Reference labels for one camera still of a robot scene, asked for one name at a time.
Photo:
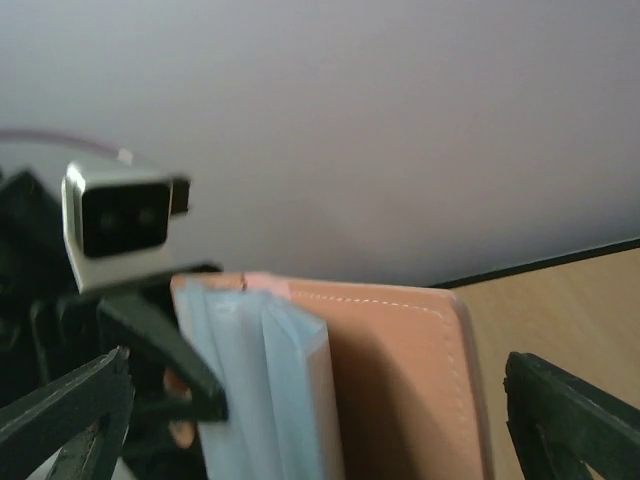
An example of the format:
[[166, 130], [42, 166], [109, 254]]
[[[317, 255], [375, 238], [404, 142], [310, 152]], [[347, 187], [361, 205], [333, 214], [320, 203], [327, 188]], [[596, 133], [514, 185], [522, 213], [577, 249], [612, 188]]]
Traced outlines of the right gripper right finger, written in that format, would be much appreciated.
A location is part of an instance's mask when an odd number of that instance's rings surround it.
[[507, 427], [526, 479], [639, 477], [639, 410], [531, 353], [509, 354]]

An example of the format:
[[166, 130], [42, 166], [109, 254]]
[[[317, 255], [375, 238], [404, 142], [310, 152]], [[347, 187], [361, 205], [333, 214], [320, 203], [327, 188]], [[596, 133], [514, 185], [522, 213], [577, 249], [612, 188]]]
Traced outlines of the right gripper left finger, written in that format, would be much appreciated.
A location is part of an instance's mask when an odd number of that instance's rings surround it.
[[26, 479], [53, 459], [48, 479], [110, 479], [135, 389], [115, 348], [1, 409], [1, 477]]

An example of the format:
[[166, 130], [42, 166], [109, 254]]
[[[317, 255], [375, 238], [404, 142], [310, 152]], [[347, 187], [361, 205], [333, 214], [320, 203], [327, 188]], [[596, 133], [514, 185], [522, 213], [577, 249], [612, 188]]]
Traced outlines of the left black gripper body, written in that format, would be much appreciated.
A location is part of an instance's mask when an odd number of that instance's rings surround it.
[[35, 302], [30, 328], [40, 385], [109, 350], [129, 350], [135, 388], [127, 460], [174, 450], [171, 420], [225, 418], [225, 392], [216, 375], [181, 335], [170, 294], [172, 270], [94, 290]]

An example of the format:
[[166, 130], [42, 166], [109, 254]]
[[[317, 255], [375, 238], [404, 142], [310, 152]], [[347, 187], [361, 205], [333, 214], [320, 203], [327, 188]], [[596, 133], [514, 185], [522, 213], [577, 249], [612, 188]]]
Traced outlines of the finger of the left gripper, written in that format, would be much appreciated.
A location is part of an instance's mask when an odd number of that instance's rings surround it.
[[208, 422], [228, 419], [221, 383], [162, 310], [137, 294], [116, 294], [100, 300], [97, 320], [109, 340], [162, 364], [191, 392], [188, 398], [165, 395], [137, 400], [135, 419]]

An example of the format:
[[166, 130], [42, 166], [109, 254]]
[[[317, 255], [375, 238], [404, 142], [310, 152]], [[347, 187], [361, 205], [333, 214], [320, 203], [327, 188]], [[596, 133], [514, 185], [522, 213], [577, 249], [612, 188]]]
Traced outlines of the pink leather card holder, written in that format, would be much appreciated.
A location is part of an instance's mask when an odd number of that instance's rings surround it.
[[212, 479], [490, 479], [467, 309], [448, 290], [183, 274], [178, 322], [229, 418], [198, 425]]

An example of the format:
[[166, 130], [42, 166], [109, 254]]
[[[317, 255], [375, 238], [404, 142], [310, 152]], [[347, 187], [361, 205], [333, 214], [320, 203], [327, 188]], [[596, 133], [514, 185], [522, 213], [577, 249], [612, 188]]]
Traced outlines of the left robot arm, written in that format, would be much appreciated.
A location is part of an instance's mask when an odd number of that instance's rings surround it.
[[79, 292], [63, 246], [60, 204], [28, 170], [1, 180], [1, 404], [130, 347], [134, 425], [224, 421], [218, 378], [177, 330], [170, 282], [154, 267]]

